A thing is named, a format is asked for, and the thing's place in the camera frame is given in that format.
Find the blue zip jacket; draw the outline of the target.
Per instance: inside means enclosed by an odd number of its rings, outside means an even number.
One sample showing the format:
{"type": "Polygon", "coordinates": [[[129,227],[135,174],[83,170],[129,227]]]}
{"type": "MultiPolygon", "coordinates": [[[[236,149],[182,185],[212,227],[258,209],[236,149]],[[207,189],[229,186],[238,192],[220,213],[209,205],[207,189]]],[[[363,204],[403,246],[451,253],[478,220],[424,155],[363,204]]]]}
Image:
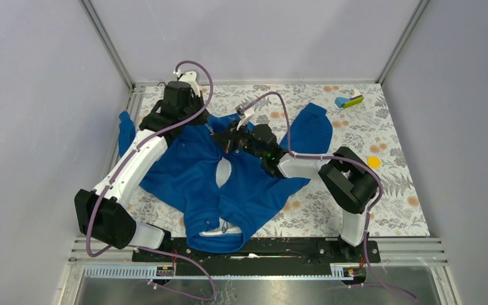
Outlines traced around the blue zip jacket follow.
{"type": "Polygon", "coordinates": [[[308,179],[269,176],[246,152],[224,153],[211,135],[235,119],[211,116],[205,125],[185,126],[140,182],[143,190],[182,212],[187,245],[196,250],[241,249],[308,184],[308,179]]]}

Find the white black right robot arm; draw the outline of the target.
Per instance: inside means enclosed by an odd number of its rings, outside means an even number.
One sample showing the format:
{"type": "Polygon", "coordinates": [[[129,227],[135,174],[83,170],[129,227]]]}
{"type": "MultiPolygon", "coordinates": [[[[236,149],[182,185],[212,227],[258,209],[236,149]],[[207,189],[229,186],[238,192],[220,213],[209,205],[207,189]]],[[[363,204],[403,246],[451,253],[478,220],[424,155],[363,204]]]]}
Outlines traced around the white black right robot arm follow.
{"type": "Polygon", "coordinates": [[[271,177],[321,179],[343,210],[340,256],[354,262],[363,255],[367,207],[380,180],[351,149],[342,146],[333,155],[300,154],[279,145],[268,125],[249,130],[237,121],[214,133],[212,140],[226,153],[239,150],[256,157],[271,177]]]}

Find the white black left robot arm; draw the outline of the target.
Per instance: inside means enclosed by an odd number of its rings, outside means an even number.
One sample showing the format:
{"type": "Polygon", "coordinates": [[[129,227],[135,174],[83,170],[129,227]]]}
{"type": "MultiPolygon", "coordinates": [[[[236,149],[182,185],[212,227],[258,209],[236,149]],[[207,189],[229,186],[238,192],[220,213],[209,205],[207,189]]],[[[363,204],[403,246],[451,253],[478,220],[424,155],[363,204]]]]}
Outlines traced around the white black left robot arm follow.
{"type": "Polygon", "coordinates": [[[115,167],[93,189],[81,189],[74,197],[79,229],[87,238],[108,247],[147,248],[156,261],[171,255],[172,245],[165,231],[136,221],[126,205],[153,164],[164,155],[186,125],[204,125],[209,113],[200,87],[184,77],[170,81],[162,99],[138,128],[115,167]]]}

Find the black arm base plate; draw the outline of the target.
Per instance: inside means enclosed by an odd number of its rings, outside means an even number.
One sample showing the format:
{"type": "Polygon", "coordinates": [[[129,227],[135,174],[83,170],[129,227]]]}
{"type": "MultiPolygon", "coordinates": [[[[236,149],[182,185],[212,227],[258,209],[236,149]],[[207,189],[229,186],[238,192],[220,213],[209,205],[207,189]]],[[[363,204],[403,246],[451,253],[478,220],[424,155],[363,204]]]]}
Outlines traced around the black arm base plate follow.
{"type": "Polygon", "coordinates": [[[164,252],[177,254],[176,259],[146,250],[133,253],[133,262],[159,266],[192,268],[217,275],[324,275],[329,265],[364,267],[365,261],[379,263],[378,245],[352,247],[337,238],[252,238],[230,254],[214,254],[189,247],[185,238],[170,238],[161,245],[164,252]]]}

